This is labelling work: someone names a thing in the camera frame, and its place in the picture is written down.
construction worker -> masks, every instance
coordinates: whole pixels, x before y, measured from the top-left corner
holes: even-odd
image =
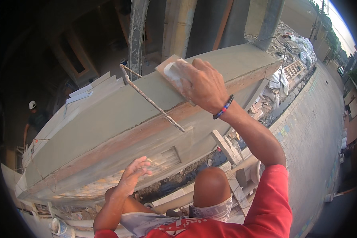
[[[29,110],[30,116],[28,119],[28,123],[25,126],[24,130],[24,149],[25,149],[25,141],[27,140],[28,129],[30,126],[36,129],[37,133],[41,131],[44,125],[52,118],[52,115],[49,114],[46,110],[38,110],[37,104],[34,100],[29,102]]]
[[[177,65],[185,75],[181,79],[185,95],[213,118],[230,124],[266,166],[244,224],[225,223],[232,207],[231,191],[225,173],[217,167],[206,168],[195,178],[189,216],[156,214],[137,202],[130,195],[138,178],[152,173],[144,156],[129,164],[117,187],[107,190],[105,205],[94,220],[95,237],[116,238],[119,223],[136,237],[289,237],[292,212],[280,143],[233,101],[222,75],[209,62],[195,59],[192,65],[178,60]]]

parked car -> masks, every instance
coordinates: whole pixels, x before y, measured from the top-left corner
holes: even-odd
[[[343,69],[343,67],[341,67],[341,66],[338,67],[337,71],[338,71],[338,74],[340,74],[340,76],[343,77],[343,74],[344,74],[344,69]]]

dirt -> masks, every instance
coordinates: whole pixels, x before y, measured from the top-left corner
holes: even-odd
[[[207,167],[206,161],[208,159],[212,159],[215,152],[216,151],[206,155],[199,161],[190,164],[177,174],[173,174],[146,188],[140,189],[139,191],[133,193],[133,197],[142,204],[146,202],[153,202],[180,189],[188,183],[192,183],[196,174],[198,174],[200,170]]]

white hard hat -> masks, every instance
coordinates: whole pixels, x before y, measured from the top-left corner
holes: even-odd
[[[36,102],[34,100],[29,102],[29,109],[33,109],[36,107]]]

man's right hand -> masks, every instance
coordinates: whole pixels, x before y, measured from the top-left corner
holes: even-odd
[[[229,99],[223,76],[199,58],[192,64],[179,59],[176,64],[185,75],[181,79],[185,96],[211,114],[219,113]]]

